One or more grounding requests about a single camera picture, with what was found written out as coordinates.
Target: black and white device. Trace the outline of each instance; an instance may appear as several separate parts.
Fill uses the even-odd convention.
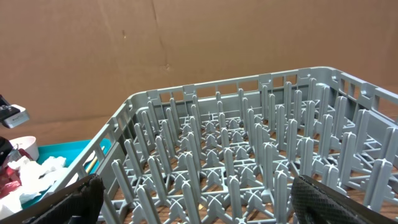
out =
[[[26,109],[19,105],[10,105],[0,95],[0,122],[6,128],[15,128],[29,120]]]

